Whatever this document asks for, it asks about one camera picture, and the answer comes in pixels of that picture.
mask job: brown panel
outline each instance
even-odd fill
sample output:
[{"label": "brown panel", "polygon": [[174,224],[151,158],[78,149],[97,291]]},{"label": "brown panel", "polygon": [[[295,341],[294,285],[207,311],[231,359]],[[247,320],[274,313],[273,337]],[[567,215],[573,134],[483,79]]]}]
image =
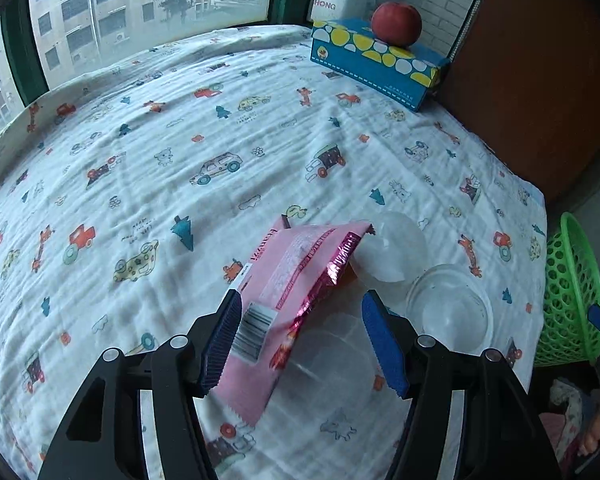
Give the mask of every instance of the brown panel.
[{"label": "brown panel", "polygon": [[600,146],[600,18],[587,0],[483,0],[438,100],[556,198]]}]

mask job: pink snack package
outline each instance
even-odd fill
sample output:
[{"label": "pink snack package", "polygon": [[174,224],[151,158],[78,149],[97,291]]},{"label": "pink snack package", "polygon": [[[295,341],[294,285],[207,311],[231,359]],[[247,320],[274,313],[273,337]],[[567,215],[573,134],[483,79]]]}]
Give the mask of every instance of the pink snack package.
[{"label": "pink snack package", "polygon": [[305,317],[372,232],[365,221],[292,228],[282,215],[236,277],[242,321],[213,391],[250,426],[262,416]]}]

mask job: tissue box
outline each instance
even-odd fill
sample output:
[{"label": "tissue box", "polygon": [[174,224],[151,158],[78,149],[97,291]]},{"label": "tissue box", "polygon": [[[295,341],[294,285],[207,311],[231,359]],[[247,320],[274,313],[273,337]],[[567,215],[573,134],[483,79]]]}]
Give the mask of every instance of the tissue box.
[{"label": "tissue box", "polygon": [[408,50],[378,40],[369,22],[314,22],[311,60],[348,75],[418,111],[446,72],[449,60],[414,43]]}]

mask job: white barcode label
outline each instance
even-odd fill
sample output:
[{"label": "white barcode label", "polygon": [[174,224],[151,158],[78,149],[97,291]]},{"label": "white barcode label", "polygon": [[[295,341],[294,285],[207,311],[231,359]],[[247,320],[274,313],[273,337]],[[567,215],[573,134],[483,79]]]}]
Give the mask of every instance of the white barcode label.
[{"label": "white barcode label", "polygon": [[238,326],[231,352],[245,361],[257,363],[264,340],[277,314],[275,310],[250,303]]}]

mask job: red fruit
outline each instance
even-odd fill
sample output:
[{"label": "red fruit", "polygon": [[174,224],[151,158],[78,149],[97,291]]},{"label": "red fruit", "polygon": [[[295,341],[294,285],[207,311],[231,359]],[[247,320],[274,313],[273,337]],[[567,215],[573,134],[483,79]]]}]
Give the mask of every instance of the red fruit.
[{"label": "red fruit", "polygon": [[387,2],[374,12],[371,30],[387,44],[407,47],[418,41],[422,18],[413,6]]}]

